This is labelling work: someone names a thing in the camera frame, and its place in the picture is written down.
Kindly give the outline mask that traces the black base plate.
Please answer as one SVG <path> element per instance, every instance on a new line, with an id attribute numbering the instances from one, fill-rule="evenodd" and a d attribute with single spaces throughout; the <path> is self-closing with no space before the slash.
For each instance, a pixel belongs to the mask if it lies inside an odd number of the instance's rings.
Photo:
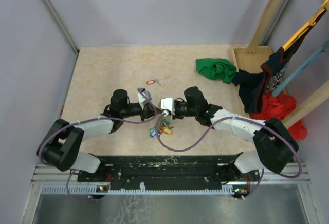
<path id="1" fill-rule="evenodd" d="M 99 156 L 94 173 L 78 171 L 78 182 L 106 182 L 107 190 L 220 190 L 230 181 L 256 182 L 260 172 L 240 173 L 236 155 Z"/>

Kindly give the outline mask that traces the key with red tag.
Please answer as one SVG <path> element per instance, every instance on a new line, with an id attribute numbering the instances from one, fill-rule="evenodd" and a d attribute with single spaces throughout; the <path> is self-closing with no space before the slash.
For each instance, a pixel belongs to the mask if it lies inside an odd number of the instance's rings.
<path id="1" fill-rule="evenodd" d="M 158 84 L 159 86 L 161 86 L 160 81 L 158 79 L 146 81 L 146 85 L 152 85 L 152 84 Z"/>

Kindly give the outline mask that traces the aluminium rail frame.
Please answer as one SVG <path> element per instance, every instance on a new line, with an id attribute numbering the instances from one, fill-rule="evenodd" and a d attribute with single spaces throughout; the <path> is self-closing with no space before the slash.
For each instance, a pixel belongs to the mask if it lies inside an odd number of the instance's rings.
<path id="1" fill-rule="evenodd" d="M 37 164 L 20 223 L 324 223 L 306 165 L 241 174 L 251 149 L 224 136 L 186 155 L 114 152 L 95 174 Z"/>

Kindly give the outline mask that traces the green cloth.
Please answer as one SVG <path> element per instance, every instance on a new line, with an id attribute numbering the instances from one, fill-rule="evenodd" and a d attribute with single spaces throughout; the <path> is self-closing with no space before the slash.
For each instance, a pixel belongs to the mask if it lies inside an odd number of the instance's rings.
<path id="1" fill-rule="evenodd" d="M 221 80 L 230 84 L 237 68 L 228 59 L 203 58 L 196 59 L 196 71 L 209 80 Z"/>

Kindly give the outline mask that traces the yellow hanger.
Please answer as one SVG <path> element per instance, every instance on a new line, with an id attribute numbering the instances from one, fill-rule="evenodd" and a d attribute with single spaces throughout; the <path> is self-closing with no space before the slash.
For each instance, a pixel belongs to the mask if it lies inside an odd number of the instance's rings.
<path id="1" fill-rule="evenodd" d="M 317 12 L 312 16 L 312 18 L 307 21 L 283 46 L 282 48 L 286 51 L 289 47 L 291 47 L 298 39 L 300 39 L 306 32 L 308 32 L 311 28 L 313 28 L 318 20 L 322 18 L 322 16 L 326 13 L 327 9 L 325 6 L 327 5 L 328 0 L 325 0 L 321 7 L 317 10 Z"/>

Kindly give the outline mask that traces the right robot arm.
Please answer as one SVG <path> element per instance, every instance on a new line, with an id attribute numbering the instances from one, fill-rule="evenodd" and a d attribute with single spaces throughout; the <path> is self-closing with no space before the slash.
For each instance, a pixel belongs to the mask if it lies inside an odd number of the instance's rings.
<path id="1" fill-rule="evenodd" d="M 244 179 L 253 170 L 268 169 L 281 174 L 292 158 L 297 157 L 299 146 L 279 119 L 255 120 L 233 114 L 208 103 L 196 86 L 187 88 L 184 95 L 182 101 L 169 102 L 173 119 L 193 117 L 202 126 L 231 132 L 255 145 L 255 150 L 243 152 L 234 160 L 229 171 L 234 180 Z"/>

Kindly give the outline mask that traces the dark navy shirt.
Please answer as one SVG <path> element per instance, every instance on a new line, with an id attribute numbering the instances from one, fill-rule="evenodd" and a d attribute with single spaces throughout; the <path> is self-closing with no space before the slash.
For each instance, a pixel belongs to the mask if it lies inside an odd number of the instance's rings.
<path id="1" fill-rule="evenodd" d="M 263 108 L 263 94 L 272 92 L 287 69 L 291 57 L 297 52 L 308 33 L 304 33 L 290 47 L 280 47 L 260 68 L 260 73 L 239 70 L 231 83 L 239 86 L 239 96 L 245 113 L 260 113 Z"/>

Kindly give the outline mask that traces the grey corner wall post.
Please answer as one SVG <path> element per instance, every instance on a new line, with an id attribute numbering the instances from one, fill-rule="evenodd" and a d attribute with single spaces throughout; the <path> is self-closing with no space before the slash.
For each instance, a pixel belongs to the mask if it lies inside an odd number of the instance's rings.
<path id="1" fill-rule="evenodd" d="M 51 0 L 42 0 L 44 6 L 46 7 L 47 11 L 49 12 L 51 18 L 53 19 L 55 25 L 58 27 L 60 33 L 62 34 L 63 38 L 67 42 L 67 44 L 70 46 L 72 51 L 74 52 L 75 55 L 79 54 L 79 49 L 74 42 L 72 35 L 70 34 L 67 26 L 65 25 L 64 21 L 61 19 L 59 16 L 55 6 L 51 2 Z"/>

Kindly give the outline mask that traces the large keyring with tagged keys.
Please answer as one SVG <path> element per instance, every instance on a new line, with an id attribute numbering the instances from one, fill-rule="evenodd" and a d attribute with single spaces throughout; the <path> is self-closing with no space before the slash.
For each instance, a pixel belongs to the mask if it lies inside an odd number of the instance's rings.
<path id="1" fill-rule="evenodd" d="M 174 127 L 171 126 L 170 121 L 165 116 L 159 116 L 157 122 L 153 128 L 149 129 L 149 136 L 151 138 L 156 137 L 156 134 L 159 135 L 172 135 Z"/>

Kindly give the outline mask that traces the light blue hanger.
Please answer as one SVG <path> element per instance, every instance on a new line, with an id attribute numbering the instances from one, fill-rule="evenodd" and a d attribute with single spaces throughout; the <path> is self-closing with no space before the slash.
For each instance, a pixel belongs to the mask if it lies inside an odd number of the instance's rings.
<path id="1" fill-rule="evenodd" d="M 316 49 L 294 72 L 286 77 L 283 82 L 272 92 L 272 96 L 278 96 L 283 89 L 294 80 L 303 70 L 305 70 L 320 54 L 326 52 L 328 48 L 328 40 L 325 41 L 318 49 Z"/>

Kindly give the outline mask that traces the wooden rack frame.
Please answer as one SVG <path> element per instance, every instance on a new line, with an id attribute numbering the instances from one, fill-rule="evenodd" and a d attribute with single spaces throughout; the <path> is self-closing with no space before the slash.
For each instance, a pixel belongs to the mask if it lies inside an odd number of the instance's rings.
<path id="1" fill-rule="evenodd" d="M 231 47 L 232 59 L 237 72 L 240 69 L 248 71 L 249 73 L 259 73 L 262 72 L 260 66 L 266 62 L 269 57 L 274 53 L 269 46 L 259 46 L 261 36 L 265 34 L 265 29 L 269 25 L 271 19 L 273 18 L 276 9 L 279 6 L 281 0 L 269 0 L 266 8 L 264 9 L 263 15 L 259 21 L 258 27 L 255 34 L 246 47 Z M 243 114 L 251 114 L 244 112 L 244 105 L 240 99 L 240 109 Z"/>

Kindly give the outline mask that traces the red cloth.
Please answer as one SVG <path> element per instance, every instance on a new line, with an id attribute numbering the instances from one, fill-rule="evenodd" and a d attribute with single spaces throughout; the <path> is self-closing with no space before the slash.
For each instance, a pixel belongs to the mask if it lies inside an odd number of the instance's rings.
<path id="1" fill-rule="evenodd" d="M 263 108 L 260 113 L 251 113 L 250 117 L 258 120 L 269 120 L 277 118 L 283 121 L 297 107 L 297 101 L 293 96 L 279 93 L 276 97 L 271 92 L 263 95 Z M 304 127 L 302 120 L 296 122 L 288 131 L 295 140 L 305 139 L 307 129 Z"/>

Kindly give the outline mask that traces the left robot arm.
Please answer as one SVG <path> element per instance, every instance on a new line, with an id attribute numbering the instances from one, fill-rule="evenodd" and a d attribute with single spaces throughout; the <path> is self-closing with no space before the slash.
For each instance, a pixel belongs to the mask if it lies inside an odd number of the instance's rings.
<path id="1" fill-rule="evenodd" d="M 93 137 L 114 133 L 124 123 L 133 124 L 130 117 L 139 116 L 138 124 L 155 119 L 160 109 L 152 103 L 151 94 L 144 88 L 137 91 L 138 102 L 132 103 L 126 90 L 115 90 L 109 105 L 96 118 L 73 123 L 56 120 L 38 147 L 39 161 L 61 172 L 85 171 L 94 180 L 103 180 L 107 175 L 106 167 L 97 156 L 81 152 L 81 144 Z"/>

